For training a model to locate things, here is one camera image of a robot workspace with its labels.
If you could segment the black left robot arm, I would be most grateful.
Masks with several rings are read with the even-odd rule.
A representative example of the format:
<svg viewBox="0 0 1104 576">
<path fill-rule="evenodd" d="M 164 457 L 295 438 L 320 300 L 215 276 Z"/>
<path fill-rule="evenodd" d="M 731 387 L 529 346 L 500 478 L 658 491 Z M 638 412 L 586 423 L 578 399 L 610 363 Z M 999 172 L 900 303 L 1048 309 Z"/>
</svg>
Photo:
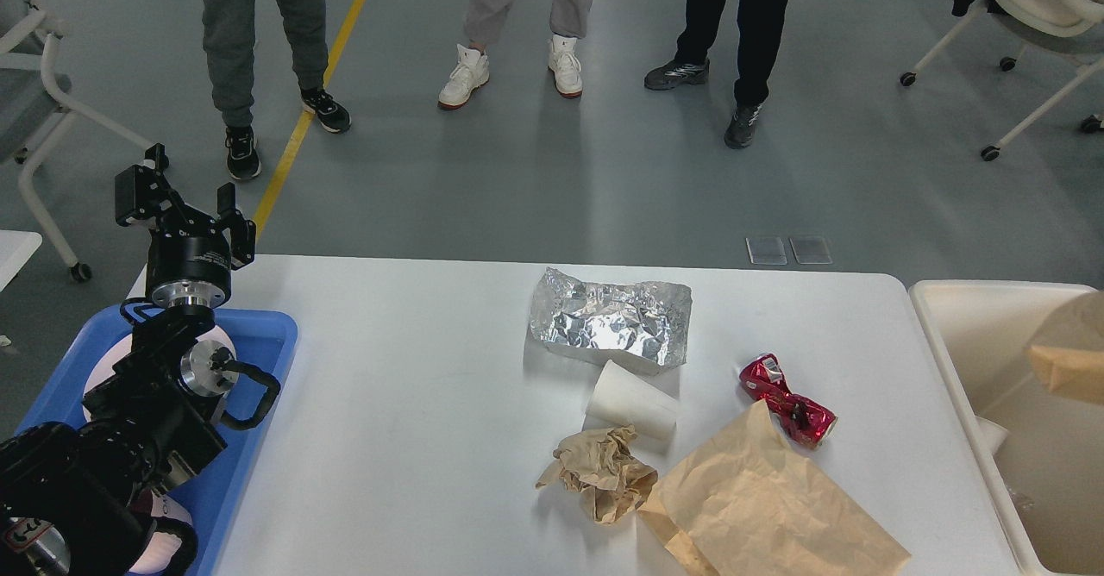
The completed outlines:
<svg viewBox="0 0 1104 576">
<path fill-rule="evenodd" d="M 164 177 L 163 146 L 115 179 L 118 225 L 150 228 L 147 282 L 121 316 L 131 346 L 82 399 L 91 419 L 46 422 L 3 442 L 4 575 L 123 575 L 159 534 L 179 541 L 162 573 L 198 557 L 197 530 L 139 509 L 197 478 L 226 449 L 217 428 L 263 423 L 282 384 L 204 335 L 231 297 L 231 273 L 254 260 L 256 226 L 217 188 L 217 213 L 188 205 Z"/>
</svg>

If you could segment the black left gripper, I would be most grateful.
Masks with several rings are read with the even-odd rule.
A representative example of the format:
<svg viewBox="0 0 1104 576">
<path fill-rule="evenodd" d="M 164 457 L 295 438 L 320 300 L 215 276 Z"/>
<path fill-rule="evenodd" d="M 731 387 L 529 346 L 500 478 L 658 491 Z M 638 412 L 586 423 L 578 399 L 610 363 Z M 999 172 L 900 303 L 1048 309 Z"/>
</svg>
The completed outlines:
<svg viewBox="0 0 1104 576">
<path fill-rule="evenodd" d="M 151 233 L 145 294 L 161 308 L 183 303 L 224 305 L 231 297 L 231 269 L 255 258 L 256 223 L 237 207 L 236 186 L 217 186 L 216 230 L 224 235 L 188 235 L 197 214 L 170 186 L 164 145 L 147 148 L 144 161 L 115 177 L 114 218 L 117 225 L 145 226 Z"/>
</svg>

